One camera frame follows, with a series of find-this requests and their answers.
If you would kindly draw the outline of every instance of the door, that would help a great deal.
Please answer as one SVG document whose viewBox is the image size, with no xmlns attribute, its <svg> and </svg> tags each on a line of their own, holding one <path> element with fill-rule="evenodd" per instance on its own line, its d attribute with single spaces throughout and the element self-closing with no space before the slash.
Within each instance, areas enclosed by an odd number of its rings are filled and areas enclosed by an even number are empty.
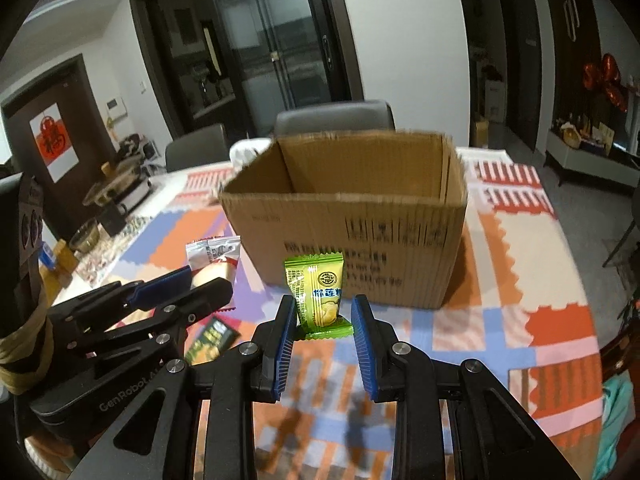
<svg viewBox="0 0 640 480">
<path fill-rule="evenodd" d="M 214 0 L 257 133 L 283 110 L 348 99 L 323 0 Z"/>
<path fill-rule="evenodd" d="M 535 150 L 540 120 L 542 50 L 535 0 L 500 0 L 507 49 L 510 129 Z"/>
<path fill-rule="evenodd" d="M 84 63 L 75 58 L 2 107 L 13 157 L 44 188 L 45 221 L 67 241 L 99 213 L 82 199 L 103 177 L 100 167 L 114 157 L 89 92 Z"/>
<path fill-rule="evenodd" d="M 177 134 L 221 123 L 228 145 L 253 131 L 236 71 L 212 0 L 143 0 L 166 90 L 179 121 Z"/>
<path fill-rule="evenodd" d="M 585 63 L 600 63 L 600 33 L 593 0 L 548 0 L 556 50 L 554 119 L 588 113 L 593 94 L 582 86 Z"/>
</svg>

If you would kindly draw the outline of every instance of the open cardboard box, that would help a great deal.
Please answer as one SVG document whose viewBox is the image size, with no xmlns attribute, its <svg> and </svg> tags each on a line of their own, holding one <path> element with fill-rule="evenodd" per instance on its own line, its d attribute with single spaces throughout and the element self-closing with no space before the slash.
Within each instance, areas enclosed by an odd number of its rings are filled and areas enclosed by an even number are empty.
<svg viewBox="0 0 640 480">
<path fill-rule="evenodd" d="M 344 297 L 442 306 L 466 209 L 462 162 L 449 137 L 281 137 L 219 198 L 266 283 L 286 284 L 290 256 L 340 251 Z"/>
</svg>

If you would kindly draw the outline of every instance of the green candy wrapper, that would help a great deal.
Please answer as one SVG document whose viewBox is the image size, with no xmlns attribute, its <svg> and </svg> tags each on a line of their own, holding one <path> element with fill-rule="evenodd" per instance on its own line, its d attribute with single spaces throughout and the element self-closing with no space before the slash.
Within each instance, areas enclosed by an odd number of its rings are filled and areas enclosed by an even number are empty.
<svg viewBox="0 0 640 480">
<path fill-rule="evenodd" d="M 353 334 L 353 326 L 342 316 L 341 253 L 309 254 L 284 262 L 287 285 L 296 298 L 299 339 L 328 339 Z"/>
</svg>

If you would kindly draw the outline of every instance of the door handle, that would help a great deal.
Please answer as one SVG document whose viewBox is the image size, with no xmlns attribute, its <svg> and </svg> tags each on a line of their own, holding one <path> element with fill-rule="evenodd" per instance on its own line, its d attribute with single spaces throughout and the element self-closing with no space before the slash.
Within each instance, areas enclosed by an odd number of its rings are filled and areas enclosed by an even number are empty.
<svg viewBox="0 0 640 480">
<path fill-rule="evenodd" d="M 573 34 L 573 40 L 576 40 L 576 36 L 575 36 L 575 15 L 574 15 L 574 8 L 571 5 L 571 2 L 569 0 L 566 0 L 566 6 L 569 9 L 569 22 L 571 23 L 571 30 L 572 30 L 572 34 Z"/>
<path fill-rule="evenodd" d="M 575 0 L 571 0 L 572 6 L 574 6 L 575 27 L 580 28 L 580 14 L 578 14 L 578 6 L 575 4 Z"/>
<path fill-rule="evenodd" d="M 329 38 L 322 36 L 322 49 L 324 50 L 324 58 L 326 59 L 326 66 L 329 70 L 334 69 L 334 59 L 331 55 L 331 47 L 329 46 Z"/>
<path fill-rule="evenodd" d="M 575 30 L 572 34 L 571 24 L 569 23 L 569 0 L 565 0 L 562 4 L 562 8 L 564 9 L 564 21 L 566 22 L 566 33 L 569 36 L 569 39 L 575 43 Z"/>
</svg>

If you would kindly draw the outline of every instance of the gray chair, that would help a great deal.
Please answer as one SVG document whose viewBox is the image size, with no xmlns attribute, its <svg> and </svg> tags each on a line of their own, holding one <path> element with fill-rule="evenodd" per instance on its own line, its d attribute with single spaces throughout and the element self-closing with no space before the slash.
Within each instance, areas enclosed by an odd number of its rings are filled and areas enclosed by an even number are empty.
<svg viewBox="0 0 640 480">
<path fill-rule="evenodd" d="M 395 130 L 385 101 L 344 101 L 280 112 L 273 133 L 278 136 L 332 130 Z"/>
<path fill-rule="evenodd" d="M 164 158 L 168 173 L 229 160 L 225 127 L 212 124 L 175 139 L 166 147 Z"/>
</svg>

